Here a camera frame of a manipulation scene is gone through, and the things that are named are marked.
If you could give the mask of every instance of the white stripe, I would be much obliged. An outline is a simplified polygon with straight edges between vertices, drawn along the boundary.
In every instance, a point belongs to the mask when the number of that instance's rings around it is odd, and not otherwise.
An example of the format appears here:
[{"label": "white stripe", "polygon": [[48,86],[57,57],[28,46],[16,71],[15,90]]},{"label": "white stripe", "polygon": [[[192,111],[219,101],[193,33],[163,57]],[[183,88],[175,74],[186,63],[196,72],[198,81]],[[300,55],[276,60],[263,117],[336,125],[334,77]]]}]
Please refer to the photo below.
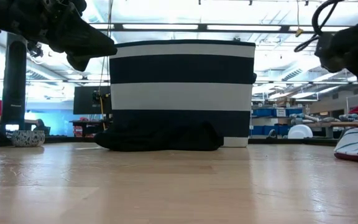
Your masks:
[{"label": "white stripe", "polygon": [[173,54],[225,55],[254,58],[255,47],[228,44],[151,44],[120,47],[117,54],[110,56],[110,58]]},{"label": "white stripe", "polygon": [[224,137],[223,147],[247,147],[248,138]]},{"label": "white stripe", "polygon": [[252,85],[126,83],[111,85],[114,110],[250,111]]}]

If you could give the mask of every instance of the wooden floor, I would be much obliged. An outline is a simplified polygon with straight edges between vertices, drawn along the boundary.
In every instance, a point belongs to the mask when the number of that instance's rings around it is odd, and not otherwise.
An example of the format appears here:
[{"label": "wooden floor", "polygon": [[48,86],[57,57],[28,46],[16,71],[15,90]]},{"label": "wooden floor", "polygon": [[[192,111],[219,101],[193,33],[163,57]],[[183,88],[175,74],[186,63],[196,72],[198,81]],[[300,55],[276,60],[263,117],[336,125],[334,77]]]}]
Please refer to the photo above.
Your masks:
[{"label": "wooden floor", "polygon": [[0,148],[0,223],[358,223],[358,163],[306,145]]}]

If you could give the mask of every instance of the black cloth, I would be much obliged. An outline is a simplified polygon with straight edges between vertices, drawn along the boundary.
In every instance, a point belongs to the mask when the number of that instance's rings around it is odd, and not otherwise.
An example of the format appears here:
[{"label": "black cloth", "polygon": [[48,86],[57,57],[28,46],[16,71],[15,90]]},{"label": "black cloth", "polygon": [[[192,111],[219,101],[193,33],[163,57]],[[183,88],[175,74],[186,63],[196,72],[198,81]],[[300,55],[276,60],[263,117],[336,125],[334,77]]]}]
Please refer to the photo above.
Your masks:
[{"label": "black cloth", "polygon": [[113,151],[139,152],[159,150],[214,151],[223,145],[208,122],[177,125],[163,121],[132,121],[127,126],[112,124],[94,141]]}]

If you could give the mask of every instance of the navy and white striped bin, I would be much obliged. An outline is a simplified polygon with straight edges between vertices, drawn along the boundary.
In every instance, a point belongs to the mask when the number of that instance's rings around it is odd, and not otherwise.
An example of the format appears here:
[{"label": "navy and white striped bin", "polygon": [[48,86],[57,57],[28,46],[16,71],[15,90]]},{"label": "navy and white striped bin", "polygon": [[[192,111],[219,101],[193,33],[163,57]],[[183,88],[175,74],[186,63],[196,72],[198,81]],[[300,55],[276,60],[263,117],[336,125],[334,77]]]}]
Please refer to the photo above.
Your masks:
[{"label": "navy and white striped bin", "polygon": [[248,145],[255,44],[157,40],[116,47],[110,57],[115,123],[209,121],[224,146]]}]

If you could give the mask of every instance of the black cable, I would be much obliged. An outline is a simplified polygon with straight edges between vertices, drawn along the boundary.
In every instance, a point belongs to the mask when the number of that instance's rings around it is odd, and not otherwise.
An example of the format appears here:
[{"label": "black cable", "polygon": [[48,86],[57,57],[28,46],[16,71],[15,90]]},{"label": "black cable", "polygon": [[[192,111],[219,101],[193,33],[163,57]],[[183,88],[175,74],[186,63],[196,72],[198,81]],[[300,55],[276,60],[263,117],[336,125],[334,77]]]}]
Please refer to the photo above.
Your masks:
[{"label": "black cable", "polygon": [[[313,30],[314,30],[314,34],[313,36],[303,42],[302,44],[298,45],[295,47],[295,49],[293,50],[294,52],[301,52],[302,50],[304,50],[305,48],[307,48],[307,46],[310,45],[310,43],[312,43],[315,40],[319,39],[319,35],[323,34],[323,31],[321,31],[321,29],[325,26],[325,24],[327,23],[328,19],[331,17],[331,15],[333,14],[337,4],[341,1],[344,0],[328,0],[326,2],[323,2],[314,12],[313,17],[311,18],[311,25],[313,26]],[[323,23],[321,23],[321,25],[318,25],[318,17],[320,16],[320,13],[328,6],[332,5],[331,10],[329,11],[329,13],[327,14],[326,18],[324,19]]]}]

